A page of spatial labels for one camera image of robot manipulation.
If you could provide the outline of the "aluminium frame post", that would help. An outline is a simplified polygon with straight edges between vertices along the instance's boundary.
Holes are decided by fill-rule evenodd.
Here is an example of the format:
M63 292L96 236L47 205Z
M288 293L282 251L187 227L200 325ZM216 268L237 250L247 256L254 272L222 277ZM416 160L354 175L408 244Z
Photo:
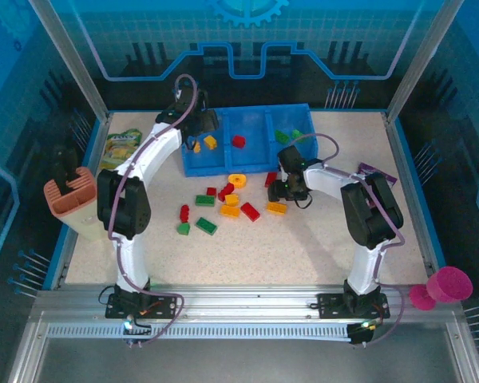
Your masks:
M444 0L442 3L386 110L387 124L393 124L398 118L464 1Z
M28 0L28 2L65 62L66 67L72 74L96 118L100 122L106 122L109 118L109 110L50 0Z

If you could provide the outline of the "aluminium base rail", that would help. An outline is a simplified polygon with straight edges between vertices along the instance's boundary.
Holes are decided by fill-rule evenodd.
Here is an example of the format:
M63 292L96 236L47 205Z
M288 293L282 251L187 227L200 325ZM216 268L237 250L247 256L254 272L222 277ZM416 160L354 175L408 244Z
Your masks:
M34 300L31 322L99 322L105 306L98 302L102 285L68 285L44 290ZM280 323L317 322L319 314L309 305L320 293L341 293L340 285L317 286L163 286L184 297L181 322Z

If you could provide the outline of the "purple foil bag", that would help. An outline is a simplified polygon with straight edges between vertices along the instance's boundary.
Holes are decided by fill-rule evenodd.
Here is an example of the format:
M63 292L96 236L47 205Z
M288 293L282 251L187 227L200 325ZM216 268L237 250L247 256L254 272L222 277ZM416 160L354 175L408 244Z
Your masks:
M371 174L374 174L374 173L379 173L381 175L383 175L387 181L387 183L389 184L389 186L392 188L397 182L398 182L398 179L374 166L371 166L369 164L366 164L366 163L363 163L363 162L360 162L359 165L358 165L358 174L361 174L361 175L364 175L364 176L368 176L368 175L371 175Z

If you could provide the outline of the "terracotta cream slotted holder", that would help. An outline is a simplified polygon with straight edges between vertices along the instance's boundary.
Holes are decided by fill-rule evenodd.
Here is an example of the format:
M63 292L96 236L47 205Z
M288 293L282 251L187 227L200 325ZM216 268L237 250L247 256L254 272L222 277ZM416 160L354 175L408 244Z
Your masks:
M97 218L97 183L86 167L76 168L78 177L66 184L69 193L61 194L55 180L48 181L44 195L52 215L89 241L104 239L106 232Z

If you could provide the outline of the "black tool in holder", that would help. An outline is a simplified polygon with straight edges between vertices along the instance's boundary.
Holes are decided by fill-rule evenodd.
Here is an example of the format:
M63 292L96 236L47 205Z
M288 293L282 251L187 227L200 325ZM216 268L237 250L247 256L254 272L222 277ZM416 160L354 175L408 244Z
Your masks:
M72 182L79 177L77 162L77 152L74 148L60 144L54 146L52 176L61 195L66 195L73 190L68 182Z

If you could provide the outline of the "green yellow snack bag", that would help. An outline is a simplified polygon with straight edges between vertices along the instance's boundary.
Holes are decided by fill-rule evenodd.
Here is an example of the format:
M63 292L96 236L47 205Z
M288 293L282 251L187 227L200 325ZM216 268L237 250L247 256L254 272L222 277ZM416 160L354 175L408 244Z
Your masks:
M140 146L142 132L136 128L107 136L104 154L101 158L102 169L115 169L123 164Z

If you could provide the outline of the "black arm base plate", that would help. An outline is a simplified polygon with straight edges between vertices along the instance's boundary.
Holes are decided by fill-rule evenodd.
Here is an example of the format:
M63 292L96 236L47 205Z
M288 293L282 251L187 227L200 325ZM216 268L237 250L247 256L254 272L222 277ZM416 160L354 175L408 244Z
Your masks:
M387 297L383 293L355 297L352 294L318 294L314 308L320 319L390 318Z
M176 299L159 295L140 293L112 293L105 304L105 317L126 319L173 319L176 313Z

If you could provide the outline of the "blue three-compartment plastic bin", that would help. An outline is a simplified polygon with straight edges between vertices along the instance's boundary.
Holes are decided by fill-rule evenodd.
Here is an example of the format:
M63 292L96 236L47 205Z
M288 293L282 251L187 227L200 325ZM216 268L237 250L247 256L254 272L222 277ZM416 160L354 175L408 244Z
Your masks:
M287 146L275 140L276 129L286 133L290 139L292 130L298 129L306 137L296 144L302 157L312 160L318 155L317 139L308 136L315 129L307 104L217 108L216 114L220 126L210 135L216 138L218 147L209 150L203 139L200 153L187 148L181 150L187 177L276 171L277 154ZM246 139L244 148L232 146L235 135Z

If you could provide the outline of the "pink cup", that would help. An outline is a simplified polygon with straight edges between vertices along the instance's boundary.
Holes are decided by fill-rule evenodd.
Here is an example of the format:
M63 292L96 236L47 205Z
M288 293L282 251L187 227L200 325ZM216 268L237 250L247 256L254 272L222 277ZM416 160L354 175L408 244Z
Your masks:
M433 310L438 303L452 304L466 300L473 293L469 276L456 267L442 267L426 283L410 288L409 299L418 310Z

